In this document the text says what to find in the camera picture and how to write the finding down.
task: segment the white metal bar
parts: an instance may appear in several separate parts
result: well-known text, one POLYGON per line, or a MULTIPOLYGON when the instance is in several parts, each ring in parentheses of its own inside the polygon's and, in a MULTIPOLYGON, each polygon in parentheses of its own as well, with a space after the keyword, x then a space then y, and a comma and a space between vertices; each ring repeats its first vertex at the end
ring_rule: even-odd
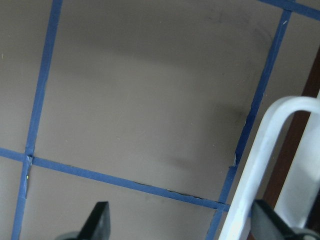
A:
POLYGON ((275 212, 290 226, 304 228, 320 186, 320 115, 311 113, 275 212))
POLYGON ((253 142, 219 240, 239 239, 281 128, 288 116, 296 111, 320 114, 320 100, 306 96, 284 97, 273 103, 266 111, 253 142))

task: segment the blue painter's tape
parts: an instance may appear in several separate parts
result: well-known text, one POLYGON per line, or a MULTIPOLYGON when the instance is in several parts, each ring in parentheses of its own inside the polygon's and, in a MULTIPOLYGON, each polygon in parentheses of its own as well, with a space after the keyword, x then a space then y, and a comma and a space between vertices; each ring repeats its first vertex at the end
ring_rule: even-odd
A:
POLYGON ((228 173, 226 174, 224 184, 220 193, 219 202, 225 203, 227 201, 232 183, 237 173, 238 165, 229 167, 228 173))
POLYGON ((13 159, 19 162, 23 162, 25 159, 25 155, 23 153, 8 150, 2 147, 0 147, 0 156, 7 159, 13 159))
POLYGON ((216 232, 218 230, 219 224, 220 224, 220 219, 222 217, 222 213, 223 213, 223 211, 221 211, 221 210, 217 210, 214 213, 214 218, 212 219, 209 230, 206 233, 205 240, 214 239, 216 232))
POLYGON ((23 161, 23 165, 22 165, 20 187, 19 187, 18 199, 16 203, 11 240, 18 240, 21 232, 22 221, 24 217, 24 211, 25 211, 25 205, 26 205, 26 199, 27 199, 28 174, 29 174, 31 165, 32 165, 32 158, 29 156, 25 156, 25 161, 23 161))
POLYGON ((33 159, 33 164, 35 166, 39 166, 42 168, 56 170, 62 173, 76 175, 79 177, 96 180, 96 181, 100 181, 100 182, 104 182, 104 183, 108 183, 108 184, 112 184, 112 185, 116 185, 116 186, 120 186, 128 189, 133 189, 133 190, 137 190, 144 193, 153 194, 153 195, 157 195, 157 196, 161 196, 169 199, 179 200, 185 203, 194 204, 194 205, 207 207, 211 209, 220 209, 222 211, 228 211, 230 207, 229 205, 221 202, 216 202, 213 200, 181 194, 181 193, 170 191, 164 188, 145 185, 138 182, 123 179, 120 177, 115 177, 115 176, 111 176, 111 175, 107 175, 107 174, 103 174, 95 171, 90 171, 90 170, 86 170, 79 167, 69 166, 62 163, 42 159, 39 157, 35 157, 33 159))
POLYGON ((316 10, 314 8, 311 8, 296 2, 292 2, 291 0, 259 0, 259 1, 320 21, 319 10, 316 10))
MULTIPOLYGON (((292 13, 291 11, 284 10, 281 15, 281 18, 280 18, 280 21, 278 24, 278 28, 277 28, 276 33, 274 35, 272 45, 269 50, 268 57, 266 59, 265 66, 264 66, 263 72, 261 74, 260 81, 258 83, 258 86, 256 88, 256 91, 255 91, 255 94, 254 94, 254 97, 252 100, 250 112, 246 118, 245 125, 242 129, 238 144, 236 146, 235 165, 231 166, 229 168, 228 173, 226 175, 226 178, 224 180, 222 191, 221 191, 220 197, 219 197, 219 202, 221 202, 221 203, 226 203, 226 201, 227 201, 230 189, 232 187, 233 181, 235 179, 235 175, 237 173, 239 162, 240 162, 241 157, 244 153, 246 144, 248 142, 249 134, 250 134, 251 129, 254 125, 254 121, 256 119, 262 98, 264 96, 264 92, 266 90, 272 69, 275 65, 276 58, 277 58, 282 40, 283 40, 284 35, 286 33, 287 26, 288 26, 288 23, 289 23, 289 20, 291 17, 291 13, 292 13)), ((208 230, 206 240, 212 240, 214 238, 214 236, 217 232, 217 228, 219 226, 219 222, 221 220, 221 217, 222 217, 222 213, 215 214, 213 216, 211 225, 208 230)))
POLYGON ((244 153, 249 134, 251 132, 251 129, 254 125, 254 121, 256 119, 262 98, 264 96, 264 93, 266 91, 266 87, 272 72, 272 69, 274 68, 276 58, 282 43, 282 40, 284 38, 285 32, 287 30, 287 26, 291 17, 291 11, 284 10, 281 19, 278 25, 278 28, 276 30, 271 48, 269 50, 268 57, 266 59, 266 63, 263 69, 263 72, 261 74, 260 81, 258 83, 258 86, 256 88, 252 104, 251 104, 251 109, 250 112, 246 118, 245 125, 242 129, 242 133, 240 135, 238 144, 235 149, 235 165, 238 165, 240 162, 240 159, 244 153))
POLYGON ((34 155, 36 138, 38 134, 39 122, 45 98, 46 84, 49 76, 52 54, 54 50, 56 34, 58 29, 59 17, 63 0, 53 0, 51 5, 50 17, 45 36, 38 82, 35 91, 33 109, 31 114, 28 137, 26 140, 25 154, 34 155))

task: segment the black object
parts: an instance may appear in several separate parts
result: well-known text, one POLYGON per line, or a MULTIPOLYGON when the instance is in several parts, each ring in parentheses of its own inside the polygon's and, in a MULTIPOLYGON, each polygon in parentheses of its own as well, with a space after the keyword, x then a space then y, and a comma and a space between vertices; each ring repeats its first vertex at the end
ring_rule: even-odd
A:
POLYGON ((76 238, 64 240, 108 240, 110 236, 110 210, 107 201, 97 202, 76 238))
POLYGON ((320 240, 320 236, 309 229, 290 228, 263 200, 253 202, 251 233, 255 240, 320 240))

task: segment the gray surface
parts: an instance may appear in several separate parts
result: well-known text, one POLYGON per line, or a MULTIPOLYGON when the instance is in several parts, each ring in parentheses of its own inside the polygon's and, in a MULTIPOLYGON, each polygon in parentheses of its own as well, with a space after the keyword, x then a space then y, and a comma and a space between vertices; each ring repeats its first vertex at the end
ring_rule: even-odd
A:
POLYGON ((79 231, 109 201, 110 240, 204 239, 214 210, 33 166, 21 239, 79 231))
MULTIPOLYGON (((0 147, 23 152, 50 1, 2 5, 0 147)), ((217 200, 280 13, 256 0, 65 0, 35 155, 217 200)), ((301 93, 319 39, 319 22, 293 15, 246 154, 266 108, 301 93)), ((21 164, 6 164, 0 209, 13 216, 21 164)), ((79 230, 97 201, 111 203, 112 239, 204 239, 213 215, 35 166, 30 175, 22 240, 79 230)))
POLYGON ((0 157, 0 239, 11 239, 22 164, 0 157))

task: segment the brown wood trim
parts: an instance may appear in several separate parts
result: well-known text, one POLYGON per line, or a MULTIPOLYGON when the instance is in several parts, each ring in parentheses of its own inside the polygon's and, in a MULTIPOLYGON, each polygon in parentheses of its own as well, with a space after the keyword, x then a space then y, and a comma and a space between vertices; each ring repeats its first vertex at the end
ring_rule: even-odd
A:
MULTIPOLYGON (((309 77, 304 86, 302 96, 309 96, 316 98, 320 90, 320 48, 317 52, 313 66, 311 68, 309 77)), ((308 122, 310 114, 308 112, 299 111, 293 116, 290 127, 285 136, 284 142, 282 144, 279 156, 274 165, 271 177, 267 184, 266 190, 263 195, 263 199, 273 208, 275 207, 278 197, 280 195, 281 189, 286 180, 287 174, 289 172, 291 163, 296 154, 300 139, 304 133, 306 124, 308 122)), ((320 209, 320 200, 315 202, 313 207, 314 211, 320 209)), ((312 222, 308 223, 308 227, 319 226, 320 214, 314 214, 312 222)), ((250 234, 247 240, 254 240, 250 234)))

